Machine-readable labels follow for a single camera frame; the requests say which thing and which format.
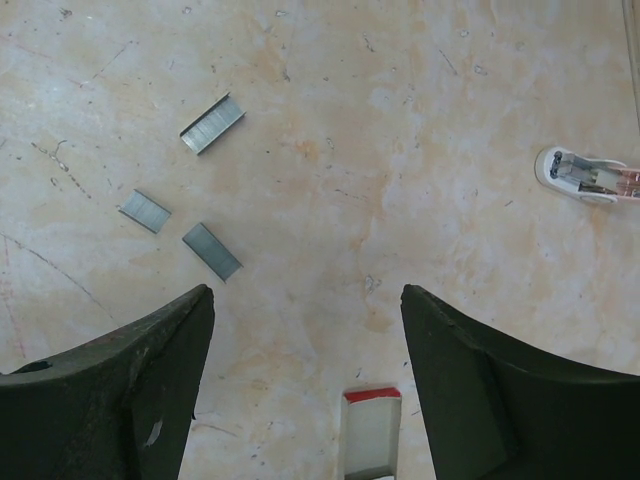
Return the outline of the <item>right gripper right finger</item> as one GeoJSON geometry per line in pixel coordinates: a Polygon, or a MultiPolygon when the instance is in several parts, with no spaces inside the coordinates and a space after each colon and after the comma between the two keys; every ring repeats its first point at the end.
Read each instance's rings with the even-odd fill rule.
{"type": "Polygon", "coordinates": [[[639,379],[533,347],[408,285],[401,314],[440,479],[635,479],[639,379]]]}

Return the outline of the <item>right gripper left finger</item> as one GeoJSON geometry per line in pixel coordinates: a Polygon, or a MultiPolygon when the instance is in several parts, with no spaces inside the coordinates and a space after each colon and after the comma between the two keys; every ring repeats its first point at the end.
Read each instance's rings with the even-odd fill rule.
{"type": "Polygon", "coordinates": [[[199,285],[1,377],[4,479],[175,479],[214,329],[199,285]]]}

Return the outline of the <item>red staple box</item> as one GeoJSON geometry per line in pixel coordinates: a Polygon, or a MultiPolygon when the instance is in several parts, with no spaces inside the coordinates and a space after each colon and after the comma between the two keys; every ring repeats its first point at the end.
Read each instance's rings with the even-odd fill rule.
{"type": "Polygon", "coordinates": [[[342,395],[339,479],[397,477],[402,395],[396,387],[342,395]]]}

